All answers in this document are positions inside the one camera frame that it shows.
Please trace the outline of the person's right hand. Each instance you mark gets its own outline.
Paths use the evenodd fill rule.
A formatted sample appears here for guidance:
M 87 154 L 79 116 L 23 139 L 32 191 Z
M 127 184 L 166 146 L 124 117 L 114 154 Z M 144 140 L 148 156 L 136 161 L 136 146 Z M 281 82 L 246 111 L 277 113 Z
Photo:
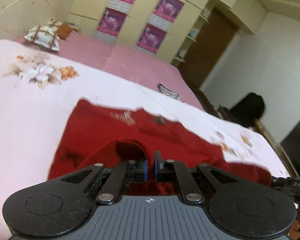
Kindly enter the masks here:
M 292 240 L 298 240 L 300 238 L 300 220 L 294 222 L 288 236 Z

